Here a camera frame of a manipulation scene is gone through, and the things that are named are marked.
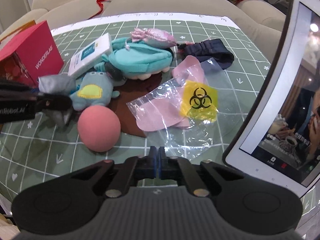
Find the yellow biohazard label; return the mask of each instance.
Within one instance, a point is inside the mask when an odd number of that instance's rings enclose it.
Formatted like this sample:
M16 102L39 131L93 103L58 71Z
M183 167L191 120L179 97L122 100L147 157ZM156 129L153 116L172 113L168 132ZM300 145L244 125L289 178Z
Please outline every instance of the yellow biohazard label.
M193 119L215 121L218 112L218 92L205 84L187 80L180 114Z

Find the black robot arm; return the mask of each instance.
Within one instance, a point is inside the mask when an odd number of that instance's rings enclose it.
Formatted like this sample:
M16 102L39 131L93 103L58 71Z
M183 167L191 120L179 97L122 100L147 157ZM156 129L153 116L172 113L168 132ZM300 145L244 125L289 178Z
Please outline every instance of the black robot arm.
M137 187L143 179L173 187ZM12 203L19 239L301 239L300 199L286 188L210 160L191 164L150 148L22 191Z
M68 96L39 93L26 85L0 79L0 123L30 120L44 109L64 111L71 106Z

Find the plastic bag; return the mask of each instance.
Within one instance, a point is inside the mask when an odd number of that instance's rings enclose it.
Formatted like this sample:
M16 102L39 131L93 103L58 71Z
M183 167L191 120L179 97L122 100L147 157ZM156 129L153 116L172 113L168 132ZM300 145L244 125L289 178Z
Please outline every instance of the plastic bag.
M181 67L183 61L172 71L174 78L127 104L150 145L189 160L230 143L223 137L243 120L225 71L214 59L200 64L192 58L190 67Z

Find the person on screen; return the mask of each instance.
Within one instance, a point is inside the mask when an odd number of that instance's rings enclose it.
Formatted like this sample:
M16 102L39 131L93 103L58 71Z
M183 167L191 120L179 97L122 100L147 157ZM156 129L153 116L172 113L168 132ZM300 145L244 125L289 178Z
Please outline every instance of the person on screen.
M317 160L320 156L320 60L317 63L313 82L301 88L296 104L289 118L288 126L281 129L277 135L280 139L287 136L297 138L296 152L301 162L306 164Z

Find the brown mat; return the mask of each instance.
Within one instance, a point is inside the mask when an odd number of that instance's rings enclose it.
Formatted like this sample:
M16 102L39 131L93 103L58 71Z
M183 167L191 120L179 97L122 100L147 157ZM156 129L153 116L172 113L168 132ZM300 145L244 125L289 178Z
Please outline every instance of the brown mat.
M145 134L137 127L136 119L130 112L127 103L139 97L145 96L147 93L156 89L162 80L162 73L151 75L146 80L131 80L121 87L115 87L114 90L120 92L120 96L112 99L108 108L116 113L120 120L121 131L127 134L145 138Z

